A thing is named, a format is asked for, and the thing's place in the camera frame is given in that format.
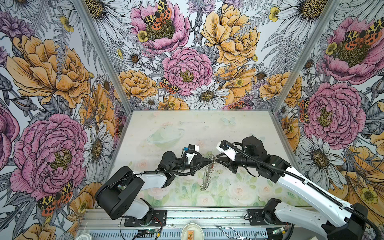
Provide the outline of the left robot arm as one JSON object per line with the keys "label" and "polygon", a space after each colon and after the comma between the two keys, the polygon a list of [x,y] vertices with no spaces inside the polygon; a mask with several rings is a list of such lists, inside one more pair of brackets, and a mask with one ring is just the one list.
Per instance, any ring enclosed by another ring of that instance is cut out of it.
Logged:
{"label": "left robot arm", "polygon": [[214,157],[205,158],[198,151],[185,148],[178,158],[174,152],[165,152],[154,171],[135,173],[129,167],[121,167],[97,193],[97,204],[112,220],[131,217],[148,225],[155,219],[153,207],[144,199],[138,199],[141,191],[168,187],[176,177],[194,175],[214,162]]}

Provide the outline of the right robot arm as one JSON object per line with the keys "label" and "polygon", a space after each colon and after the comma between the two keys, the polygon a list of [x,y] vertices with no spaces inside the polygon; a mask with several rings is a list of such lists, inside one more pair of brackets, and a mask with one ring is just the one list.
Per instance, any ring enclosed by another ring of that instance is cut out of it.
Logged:
{"label": "right robot arm", "polygon": [[368,219],[368,210],[361,204],[350,204],[322,190],[303,176],[284,159],[270,155],[263,142],[254,136],[241,143],[223,140],[218,143],[218,162],[236,173],[238,167],[253,168],[265,179],[278,184],[302,198],[315,210],[291,206],[271,198],[263,208],[260,218],[267,224],[291,223],[317,233],[328,240],[361,240],[367,226],[381,240],[380,229]]}

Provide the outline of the white round dish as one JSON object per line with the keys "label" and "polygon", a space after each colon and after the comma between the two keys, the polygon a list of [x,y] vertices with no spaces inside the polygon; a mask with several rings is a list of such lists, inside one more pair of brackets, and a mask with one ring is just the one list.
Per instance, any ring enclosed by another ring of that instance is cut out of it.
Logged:
{"label": "white round dish", "polygon": [[187,224],[181,233],[181,240],[204,240],[205,235],[203,229],[194,223]]}

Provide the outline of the green circuit board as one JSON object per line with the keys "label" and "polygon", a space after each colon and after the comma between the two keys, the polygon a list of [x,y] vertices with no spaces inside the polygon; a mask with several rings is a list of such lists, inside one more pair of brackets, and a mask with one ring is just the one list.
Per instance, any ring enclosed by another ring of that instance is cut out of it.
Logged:
{"label": "green circuit board", "polygon": [[162,230],[161,229],[145,229],[145,230],[138,230],[138,233],[136,237],[138,238],[158,238],[161,235]]}

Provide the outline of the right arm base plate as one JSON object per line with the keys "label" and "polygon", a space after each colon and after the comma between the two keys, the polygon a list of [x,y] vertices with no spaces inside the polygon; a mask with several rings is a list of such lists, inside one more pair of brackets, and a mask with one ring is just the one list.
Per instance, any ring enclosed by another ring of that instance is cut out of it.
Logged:
{"label": "right arm base plate", "polygon": [[277,225],[290,225],[285,222],[281,222],[277,216],[272,212],[266,212],[263,209],[248,209],[247,215],[251,226],[277,226]]}

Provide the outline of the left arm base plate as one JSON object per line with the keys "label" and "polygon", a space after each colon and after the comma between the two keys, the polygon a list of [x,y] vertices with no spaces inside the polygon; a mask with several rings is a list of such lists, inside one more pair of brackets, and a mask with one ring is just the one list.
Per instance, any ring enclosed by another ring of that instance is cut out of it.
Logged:
{"label": "left arm base plate", "polygon": [[150,210],[142,219],[124,217],[125,227],[164,227],[167,222],[167,210]]}

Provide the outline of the aluminium front rail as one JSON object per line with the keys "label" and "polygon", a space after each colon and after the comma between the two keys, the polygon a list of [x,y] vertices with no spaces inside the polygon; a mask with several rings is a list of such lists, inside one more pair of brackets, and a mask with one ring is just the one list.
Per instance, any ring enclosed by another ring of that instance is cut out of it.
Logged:
{"label": "aluminium front rail", "polygon": [[[251,228],[248,210],[261,211],[262,207],[164,207],[155,210],[167,211],[165,229],[181,229],[187,224],[194,223],[203,228],[216,226],[231,228]],[[80,230],[117,230],[124,225],[124,220],[112,220],[103,209],[88,210],[80,224]]]}

